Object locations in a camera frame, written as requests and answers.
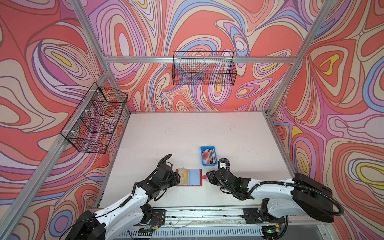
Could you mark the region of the yellow credit card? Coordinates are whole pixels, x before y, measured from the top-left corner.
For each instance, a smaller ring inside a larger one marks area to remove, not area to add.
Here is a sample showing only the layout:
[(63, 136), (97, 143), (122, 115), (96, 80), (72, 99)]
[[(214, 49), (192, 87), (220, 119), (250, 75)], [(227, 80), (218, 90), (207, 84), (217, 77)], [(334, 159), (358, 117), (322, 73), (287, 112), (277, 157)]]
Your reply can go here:
[(189, 170), (187, 169), (178, 169), (178, 174), (180, 175), (180, 185), (187, 185), (188, 184), (188, 175)]

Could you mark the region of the red leather card holder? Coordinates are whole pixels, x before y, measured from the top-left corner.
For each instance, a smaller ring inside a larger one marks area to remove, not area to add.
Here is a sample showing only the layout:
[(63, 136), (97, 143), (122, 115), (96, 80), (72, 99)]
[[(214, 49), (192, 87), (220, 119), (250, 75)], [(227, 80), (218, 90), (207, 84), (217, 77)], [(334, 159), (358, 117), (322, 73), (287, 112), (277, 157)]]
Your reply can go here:
[(188, 175), (188, 184), (187, 185), (177, 185), (178, 187), (201, 187), (203, 185), (203, 180), (207, 180), (208, 177), (203, 175), (202, 169), (187, 169), (189, 170)]

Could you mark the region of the blue plastic card tray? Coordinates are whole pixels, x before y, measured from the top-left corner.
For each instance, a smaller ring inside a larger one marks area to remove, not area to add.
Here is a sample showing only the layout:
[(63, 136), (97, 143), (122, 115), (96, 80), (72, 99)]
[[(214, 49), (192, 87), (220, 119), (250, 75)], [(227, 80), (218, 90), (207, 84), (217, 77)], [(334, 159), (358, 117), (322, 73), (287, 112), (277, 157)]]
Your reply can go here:
[(215, 147), (202, 146), (201, 158), (202, 158), (202, 165), (204, 167), (215, 166), (218, 163)]

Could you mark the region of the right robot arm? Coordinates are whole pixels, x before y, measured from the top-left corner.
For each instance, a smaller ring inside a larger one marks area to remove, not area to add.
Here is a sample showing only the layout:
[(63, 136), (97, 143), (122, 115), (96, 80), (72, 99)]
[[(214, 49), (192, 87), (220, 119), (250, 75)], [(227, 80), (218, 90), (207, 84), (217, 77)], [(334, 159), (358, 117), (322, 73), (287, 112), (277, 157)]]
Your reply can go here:
[(276, 219), (309, 216), (323, 223), (332, 223), (335, 216), (342, 216), (345, 212), (330, 188), (304, 174), (295, 174), (292, 179), (282, 181), (238, 178), (231, 173), (229, 160), (222, 158), (218, 161), (218, 169), (207, 172), (207, 177), (212, 185), (239, 201), (260, 200), (260, 216)]

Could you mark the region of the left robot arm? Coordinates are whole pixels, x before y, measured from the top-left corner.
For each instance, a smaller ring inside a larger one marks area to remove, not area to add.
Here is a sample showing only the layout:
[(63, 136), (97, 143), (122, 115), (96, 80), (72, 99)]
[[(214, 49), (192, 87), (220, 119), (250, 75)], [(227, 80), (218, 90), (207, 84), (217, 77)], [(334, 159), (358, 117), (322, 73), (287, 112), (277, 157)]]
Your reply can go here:
[(165, 211), (154, 210), (149, 202), (158, 201), (167, 189), (180, 183), (180, 175), (167, 163), (171, 157), (163, 157), (149, 176), (134, 183), (132, 191), (117, 202), (94, 213), (82, 213), (60, 239), (113, 240), (134, 226), (157, 229), (164, 225)]

